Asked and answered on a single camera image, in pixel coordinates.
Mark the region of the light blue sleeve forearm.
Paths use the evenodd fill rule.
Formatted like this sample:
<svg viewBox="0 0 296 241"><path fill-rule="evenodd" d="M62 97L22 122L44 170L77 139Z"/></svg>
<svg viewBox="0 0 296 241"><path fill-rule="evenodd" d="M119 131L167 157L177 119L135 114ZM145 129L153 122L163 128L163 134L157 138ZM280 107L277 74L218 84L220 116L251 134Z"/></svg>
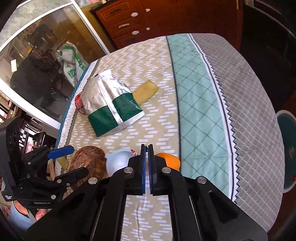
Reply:
<svg viewBox="0 0 296 241"><path fill-rule="evenodd" d="M14 204L11 205L11 214L7 217L9 223L18 233L24 233L29 227L33 225L27 215L20 213Z"/></svg>

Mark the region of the person's left hand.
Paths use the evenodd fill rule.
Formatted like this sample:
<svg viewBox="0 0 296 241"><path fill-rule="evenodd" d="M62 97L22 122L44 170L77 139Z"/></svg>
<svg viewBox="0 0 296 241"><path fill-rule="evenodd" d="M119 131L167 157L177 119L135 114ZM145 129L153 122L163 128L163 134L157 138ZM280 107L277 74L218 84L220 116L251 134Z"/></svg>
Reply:
<svg viewBox="0 0 296 241"><path fill-rule="evenodd" d="M32 209L32 210L29 210L28 208L25 208L23 207L20 202L18 201L13 201L13 205L15 207L15 209L23 214L23 215L26 215L26 216L29 216L30 214L33 214L35 212L35 220L38 221L40 220L43 216L45 216L48 212L49 212L49 209Z"/></svg>

